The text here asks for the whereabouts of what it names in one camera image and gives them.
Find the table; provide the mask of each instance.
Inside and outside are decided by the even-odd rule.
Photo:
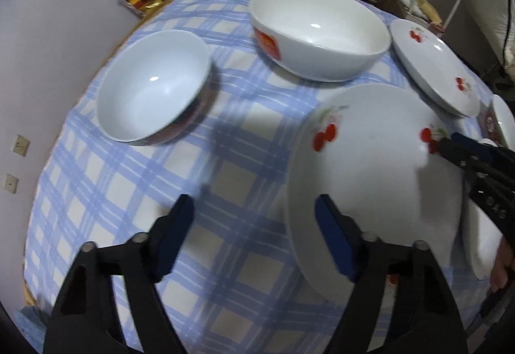
[[[147,230],[181,193],[196,199],[196,219],[173,272],[157,285],[190,353],[312,353],[325,347],[343,307],[319,296],[295,263],[280,208],[295,139],[320,100],[342,88],[382,82],[428,99],[393,52],[343,85],[298,79],[258,49],[249,0],[175,0],[126,45],[158,30],[201,36],[213,55],[209,105],[179,140],[131,147],[98,130],[95,99],[105,68],[69,112],[43,170],[27,233],[25,280],[53,303],[85,241],[124,242]],[[368,6],[386,24],[390,14]],[[474,77],[483,104],[491,92]],[[477,120],[435,108],[447,127],[477,138]],[[477,313],[487,281],[478,281],[456,240],[444,271],[463,321]],[[123,282],[114,279],[119,316],[130,345],[138,339]],[[382,312],[375,338],[384,337]]]

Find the round plate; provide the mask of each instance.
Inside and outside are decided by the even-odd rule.
[[[393,21],[390,33],[409,75],[434,102],[457,116],[479,115],[481,103],[474,80],[447,44],[408,20]]]
[[[352,284],[338,273],[315,220],[323,193],[362,231],[402,245],[425,240],[449,265],[462,173],[429,153],[431,140],[444,135],[431,108],[390,85],[350,87],[313,112],[289,161],[285,223],[301,271],[326,299],[346,303]]]

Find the tablecloth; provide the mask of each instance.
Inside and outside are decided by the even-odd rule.
[[[104,137],[95,99],[106,68],[69,112],[41,174],[27,233],[24,277],[40,301],[54,303],[83,242],[122,243],[147,230],[187,193],[196,199],[196,219],[173,272],[157,285],[186,349],[215,354],[324,348],[343,307],[323,299],[299,272],[278,203],[295,134],[320,100],[350,85],[387,83],[430,102],[392,49],[369,72],[345,84],[294,77],[257,47],[248,3],[175,0],[127,41],[182,29],[210,46],[210,102],[179,140],[131,147]],[[367,7],[387,25],[395,19]],[[474,79],[487,104],[491,92]],[[481,134],[476,120],[435,110],[451,130]],[[445,275],[467,322],[488,283],[466,266],[459,239],[455,246]],[[127,341],[138,347],[123,282],[115,279],[114,285]],[[387,324],[383,312],[377,338]]]

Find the small white bowl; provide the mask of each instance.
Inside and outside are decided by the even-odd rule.
[[[251,0],[249,10],[263,51],[304,79],[355,78],[390,47],[383,21],[355,0]]]
[[[97,99],[101,131],[135,146],[174,138],[203,107],[210,68],[207,44],[189,31],[141,38],[107,69]]]
[[[508,104],[494,95],[486,113],[488,137],[497,145],[515,151],[515,119]]]

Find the wall socket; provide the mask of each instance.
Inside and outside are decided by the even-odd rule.
[[[7,174],[5,176],[4,190],[10,192],[11,194],[16,194],[17,188],[18,188],[18,179],[14,175]]]
[[[16,141],[14,143],[12,151],[24,157],[27,154],[27,149],[29,148],[29,145],[29,139],[26,139],[23,136],[18,135],[16,136]]]

